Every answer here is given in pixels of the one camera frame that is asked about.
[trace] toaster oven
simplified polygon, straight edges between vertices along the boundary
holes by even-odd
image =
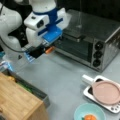
[[[120,23],[69,10],[69,26],[55,42],[56,51],[102,72],[118,54]]]

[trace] wooden crate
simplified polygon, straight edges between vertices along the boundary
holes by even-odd
[[[7,120],[48,120],[43,101],[0,73],[0,108]]]

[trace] kitchen counter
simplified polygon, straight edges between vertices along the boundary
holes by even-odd
[[[91,77],[103,75],[120,83],[120,53],[103,73],[98,73],[66,56],[53,52],[42,55],[17,74],[48,94],[51,102],[48,108],[50,120],[73,120],[74,112],[79,105],[93,103],[83,95],[86,84],[82,82],[82,75]],[[107,120],[120,119],[120,113],[113,114],[102,109]]]

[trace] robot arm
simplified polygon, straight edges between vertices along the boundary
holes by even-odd
[[[16,11],[5,6],[0,15],[0,45],[5,52],[4,60],[15,65],[21,58],[26,59],[17,38],[9,36],[9,33],[16,30],[22,24],[22,18]]]
[[[25,3],[26,0],[15,0]],[[65,9],[57,10],[54,0],[27,0],[32,6],[31,14],[25,19],[28,42],[33,47],[49,46],[61,35],[70,21]]]

